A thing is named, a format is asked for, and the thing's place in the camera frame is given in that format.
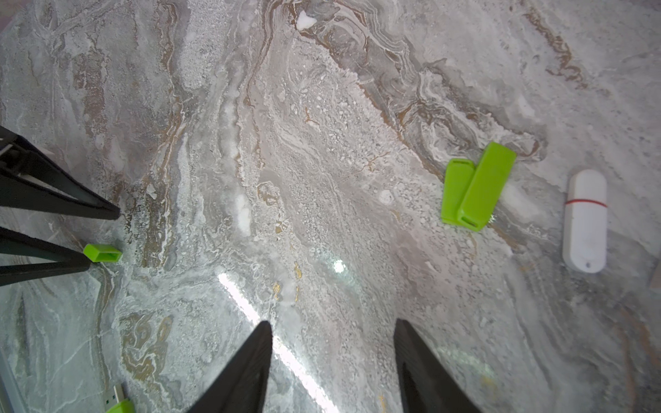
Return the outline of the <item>small green cap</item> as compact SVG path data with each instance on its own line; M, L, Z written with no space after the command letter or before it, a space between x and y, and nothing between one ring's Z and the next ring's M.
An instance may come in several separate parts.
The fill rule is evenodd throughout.
M93 263L117 263L122 258L122 252L108 244L87 244L83 253Z
M474 163L465 158L450 160L445 173L441 218L449 225L462 226L458 211L475 172Z

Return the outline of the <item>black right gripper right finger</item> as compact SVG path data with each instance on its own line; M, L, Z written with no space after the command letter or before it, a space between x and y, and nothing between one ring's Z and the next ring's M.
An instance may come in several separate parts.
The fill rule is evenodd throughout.
M480 413L413 325L401 318L396 320L394 349L404 412Z

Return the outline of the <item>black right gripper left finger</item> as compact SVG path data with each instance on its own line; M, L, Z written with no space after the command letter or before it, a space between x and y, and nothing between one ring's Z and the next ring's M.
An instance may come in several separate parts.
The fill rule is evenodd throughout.
M189 412L262 412L272 350L271 324L261 321Z

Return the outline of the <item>white red usb drive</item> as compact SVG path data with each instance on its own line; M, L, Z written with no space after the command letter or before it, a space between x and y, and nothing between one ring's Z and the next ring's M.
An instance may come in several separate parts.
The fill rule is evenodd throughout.
M562 257L572 270L596 274L607 263L607 181L596 170L581 170L569 181Z

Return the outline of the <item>green usb drive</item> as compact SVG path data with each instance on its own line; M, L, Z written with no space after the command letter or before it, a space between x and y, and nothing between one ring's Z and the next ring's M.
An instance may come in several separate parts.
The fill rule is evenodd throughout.
M478 232L492 218L494 209L516 162L516 153L492 142L486 148L459 204L460 226Z
M122 384L115 384L104 395L106 413L135 413L134 403L128 399Z

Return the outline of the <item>green usb drive front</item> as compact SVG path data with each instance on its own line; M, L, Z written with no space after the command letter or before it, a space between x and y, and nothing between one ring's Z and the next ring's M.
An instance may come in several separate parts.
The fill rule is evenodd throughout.
M104 395L106 413L135 413L134 403L128 399L122 384L115 384Z

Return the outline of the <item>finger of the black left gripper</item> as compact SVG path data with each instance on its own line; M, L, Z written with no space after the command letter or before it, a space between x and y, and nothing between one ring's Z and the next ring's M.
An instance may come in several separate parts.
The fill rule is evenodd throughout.
M1 128L1 205L116 220L120 208L87 189L22 135Z
M87 271L91 261L83 253L1 228L1 253L44 260L1 267L1 286Z

